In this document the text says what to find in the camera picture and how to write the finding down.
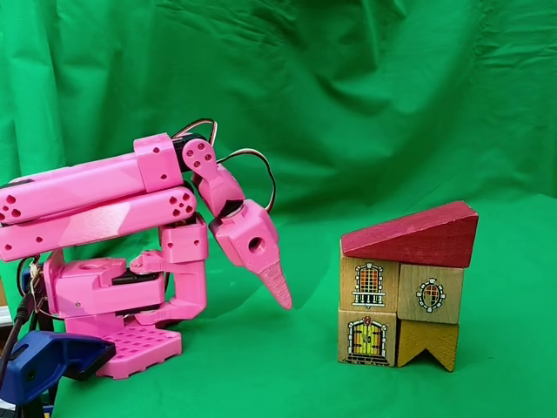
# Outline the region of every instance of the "green cloth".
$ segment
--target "green cloth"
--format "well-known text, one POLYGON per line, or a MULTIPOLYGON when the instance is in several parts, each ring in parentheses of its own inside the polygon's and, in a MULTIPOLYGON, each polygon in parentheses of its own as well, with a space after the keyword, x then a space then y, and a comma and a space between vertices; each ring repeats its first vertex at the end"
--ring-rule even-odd
MULTIPOLYGON (((281 310, 211 239, 209 305, 173 328, 184 353, 126 381, 63 380, 55 417, 550 416, 556 16, 553 0, 1 1, 0 180, 215 118, 219 157, 271 160, 294 299, 281 310), (337 363, 340 235, 456 199, 480 224, 454 373, 337 363)), ((266 204, 263 165, 226 164, 266 204)))

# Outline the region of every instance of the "round window picture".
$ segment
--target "round window picture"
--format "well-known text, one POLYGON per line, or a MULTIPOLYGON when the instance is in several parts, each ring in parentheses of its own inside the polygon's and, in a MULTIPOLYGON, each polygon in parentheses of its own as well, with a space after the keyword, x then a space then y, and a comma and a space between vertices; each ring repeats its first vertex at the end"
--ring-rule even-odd
POLYGON ((422 283, 416 296, 418 297, 419 305, 430 313, 435 309, 439 309, 446 297, 443 292, 443 286, 435 284, 435 279, 422 283))

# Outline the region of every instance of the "green backdrop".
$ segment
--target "green backdrop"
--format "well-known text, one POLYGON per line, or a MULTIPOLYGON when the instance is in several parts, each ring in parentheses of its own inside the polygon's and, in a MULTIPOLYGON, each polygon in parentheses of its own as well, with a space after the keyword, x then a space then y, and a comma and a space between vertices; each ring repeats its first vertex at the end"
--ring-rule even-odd
MULTIPOLYGON (((549 416, 555 24, 553 0, 0 0, 0 180, 215 118, 219 156, 271 160, 294 298, 282 311, 211 240, 209 306, 174 327, 184 354, 127 381, 63 381, 56 418, 549 416), (455 372, 337 363, 340 235, 456 199, 480 225, 455 372)), ((266 204, 258 160, 227 167, 266 204)), ((12 309, 14 270, 0 270, 12 309)))

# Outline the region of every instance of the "wooden block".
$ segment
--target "wooden block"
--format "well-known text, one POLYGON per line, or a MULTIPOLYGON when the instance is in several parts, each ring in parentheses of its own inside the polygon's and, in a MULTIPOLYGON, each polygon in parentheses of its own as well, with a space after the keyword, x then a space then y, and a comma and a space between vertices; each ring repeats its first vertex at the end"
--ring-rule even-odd
POLYGON ((2 278, 0 278, 0 307, 8 306, 8 302, 6 301, 6 293, 3 290, 2 278))
POLYGON ((339 309, 339 361, 374 366, 395 365, 395 313, 339 309))
POLYGON ((397 312, 400 263, 340 255, 340 309, 397 312))
POLYGON ((402 320, 399 326, 398 367, 403 367, 418 354, 427 350, 446 370, 449 372, 454 370, 459 342, 458 324, 402 320))
POLYGON ((458 324, 464 269, 400 266, 399 308, 402 320, 458 324))
POLYGON ((342 252, 349 257, 428 266, 470 266, 478 213, 465 202, 348 233, 342 252))

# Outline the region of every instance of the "red triangular block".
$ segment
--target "red triangular block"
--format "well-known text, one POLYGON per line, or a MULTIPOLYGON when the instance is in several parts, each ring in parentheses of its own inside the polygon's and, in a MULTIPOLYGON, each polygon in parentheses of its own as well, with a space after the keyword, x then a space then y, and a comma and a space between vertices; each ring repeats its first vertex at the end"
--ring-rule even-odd
POLYGON ((477 225, 474 209, 453 202, 348 233, 341 240, 342 252, 361 259, 466 268, 477 225))

